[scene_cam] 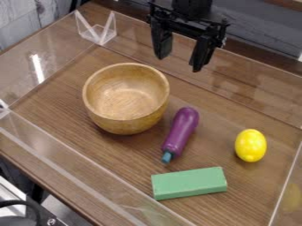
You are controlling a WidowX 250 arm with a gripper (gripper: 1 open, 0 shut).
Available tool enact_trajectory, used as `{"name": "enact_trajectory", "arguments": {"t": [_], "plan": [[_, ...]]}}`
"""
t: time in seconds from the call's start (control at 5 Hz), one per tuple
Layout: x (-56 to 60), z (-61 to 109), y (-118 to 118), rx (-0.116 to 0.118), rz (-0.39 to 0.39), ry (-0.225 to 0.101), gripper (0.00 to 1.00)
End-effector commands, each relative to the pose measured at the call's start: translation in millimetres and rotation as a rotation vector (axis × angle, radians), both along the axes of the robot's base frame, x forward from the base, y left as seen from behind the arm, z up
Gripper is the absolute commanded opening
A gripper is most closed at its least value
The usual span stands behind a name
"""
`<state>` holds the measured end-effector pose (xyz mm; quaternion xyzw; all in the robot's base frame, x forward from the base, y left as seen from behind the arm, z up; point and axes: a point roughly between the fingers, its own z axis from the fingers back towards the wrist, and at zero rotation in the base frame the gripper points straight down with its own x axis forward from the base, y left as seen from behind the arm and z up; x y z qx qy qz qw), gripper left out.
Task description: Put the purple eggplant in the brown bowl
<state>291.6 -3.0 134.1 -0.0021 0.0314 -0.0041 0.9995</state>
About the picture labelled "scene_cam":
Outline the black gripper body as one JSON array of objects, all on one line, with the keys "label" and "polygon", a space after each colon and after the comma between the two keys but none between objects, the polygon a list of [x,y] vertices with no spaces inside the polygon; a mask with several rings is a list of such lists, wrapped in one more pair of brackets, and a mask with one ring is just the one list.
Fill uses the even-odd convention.
[{"label": "black gripper body", "polygon": [[150,13],[147,23],[158,20],[173,33],[197,39],[209,35],[222,48],[228,41],[226,18],[213,12],[211,1],[149,1]]}]

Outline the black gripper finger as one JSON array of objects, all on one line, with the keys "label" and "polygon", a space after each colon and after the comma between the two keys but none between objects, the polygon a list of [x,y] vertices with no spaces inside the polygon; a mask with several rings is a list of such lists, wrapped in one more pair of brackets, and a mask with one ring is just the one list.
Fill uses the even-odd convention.
[{"label": "black gripper finger", "polygon": [[217,47],[215,40],[209,35],[202,35],[197,39],[193,55],[189,64],[193,66],[193,72],[199,72],[210,62]]},{"label": "black gripper finger", "polygon": [[158,59],[165,59],[173,50],[173,32],[158,20],[151,21],[151,38]]}]

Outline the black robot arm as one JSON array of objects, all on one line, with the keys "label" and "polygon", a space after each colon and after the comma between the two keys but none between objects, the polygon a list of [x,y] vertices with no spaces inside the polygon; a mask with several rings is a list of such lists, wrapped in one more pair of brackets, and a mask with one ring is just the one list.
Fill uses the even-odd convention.
[{"label": "black robot arm", "polygon": [[182,34],[197,41],[189,64],[193,72],[199,72],[215,49],[226,45],[228,19],[211,12],[213,0],[149,0],[149,6],[147,23],[157,58],[170,55],[174,34]]}]

